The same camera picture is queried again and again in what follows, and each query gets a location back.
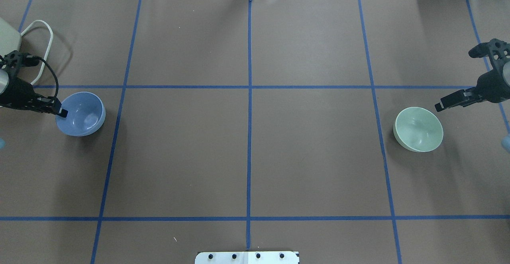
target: table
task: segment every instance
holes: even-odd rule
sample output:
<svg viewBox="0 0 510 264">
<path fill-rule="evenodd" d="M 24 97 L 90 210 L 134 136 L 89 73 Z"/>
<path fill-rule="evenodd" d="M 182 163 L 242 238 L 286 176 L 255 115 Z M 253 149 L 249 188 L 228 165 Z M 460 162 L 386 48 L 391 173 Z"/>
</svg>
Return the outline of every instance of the table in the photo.
<svg viewBox="0 0 510 264">
<path fill-rule="evenodd" d="M 93 92 L 107 118 L 76 138 L 0 110 L 0 262 L 510 261 L 510 103 L 437 113 L 430 153 L 392 136 L 489 69 L 467 51 L 510 40 L 510 0 L 8 1 L 15 28 L 51 24 L 59 98 Z"/>
</svg>

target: white bracket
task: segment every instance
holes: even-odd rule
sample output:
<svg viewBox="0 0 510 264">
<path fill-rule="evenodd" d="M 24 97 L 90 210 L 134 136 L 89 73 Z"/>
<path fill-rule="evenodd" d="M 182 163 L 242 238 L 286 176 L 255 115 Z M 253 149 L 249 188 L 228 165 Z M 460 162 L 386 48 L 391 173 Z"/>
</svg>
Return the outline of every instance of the white bracket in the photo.
<svg viewBox="0 0 510 264">
<path fill-rule="evenodd" d="M 202 252 L 195 264 L 299 264 L 299 252 Z"/>
</svg>

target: plastic bowl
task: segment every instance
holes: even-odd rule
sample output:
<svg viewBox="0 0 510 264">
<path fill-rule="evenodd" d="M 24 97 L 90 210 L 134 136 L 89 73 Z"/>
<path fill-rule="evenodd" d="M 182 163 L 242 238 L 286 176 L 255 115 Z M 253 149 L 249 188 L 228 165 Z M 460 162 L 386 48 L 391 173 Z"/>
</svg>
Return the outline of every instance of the plastic bowl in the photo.
<svg viewBox="0 0 510 264">
<path fill-rule="evenodd" d="M 79 92 L 62 101 L 68 110 L 66 118 L 55 116 L 57 126 L 66 135 L 84 137 L 97 131 L 104 123 L 106 110 L 101 99 L 93 93 Z"/>
<path fill-rule="evenodd" d="M 393 124 L 398 143 L 414 152 L 435 150 L 443 142 L 443 126 L 430 111 L 410 107 L 401 111 Z"/>
</svg>

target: blue bowl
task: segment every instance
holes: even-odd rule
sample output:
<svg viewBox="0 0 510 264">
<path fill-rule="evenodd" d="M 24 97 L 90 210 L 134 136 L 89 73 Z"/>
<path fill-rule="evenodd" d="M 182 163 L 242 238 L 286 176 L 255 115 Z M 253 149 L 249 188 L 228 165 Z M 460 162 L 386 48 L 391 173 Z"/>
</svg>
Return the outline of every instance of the blue bowl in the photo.
<svg viewBox="0 0 510 264">
<path fill-rule="evenodd" d="M 79 92 L 62 101 L 67 117 L 55 116 L 60 131 L 74 137 L 84 137 L 97 131 L 104 123 L 106 110 L 101 99 L 93 93 Z"/>
</svg>

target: black device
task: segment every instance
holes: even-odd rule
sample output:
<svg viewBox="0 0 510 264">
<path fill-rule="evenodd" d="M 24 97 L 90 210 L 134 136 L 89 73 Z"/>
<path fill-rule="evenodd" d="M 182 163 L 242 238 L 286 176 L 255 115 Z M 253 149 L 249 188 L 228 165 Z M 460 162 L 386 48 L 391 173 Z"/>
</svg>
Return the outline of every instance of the black device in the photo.
<svg viewBox="0 0 510 264">
<path fill-rule="evenodd" d="M 18 78 L 21 68 L 37 66 L 40 61 L 48 67 L 55 79 L 56 87 L 53 97 L 44 97 L 35 93 L 30 83 Z M 67 117 L 67 110 L 62 109 L 62 104 L 57 98 L 58 91 L 57 76 L 41 57 L 15 50 L 4 57 L 0 57 L 0 106 Z"/>
<path fill-rule="evenodd" d="M 489 101 L 501 103 L 510 99 L 510 44 L 492 39 L 487 43 L 480 43 L 469 50 L 471 58 L 488 57 L 492 70 L 478 78 L 477 86 L 466 90 L 458 90 L 435 105 L 440 112 L 455 106 L 467 107 L 474 103 Z"/>
</svg>

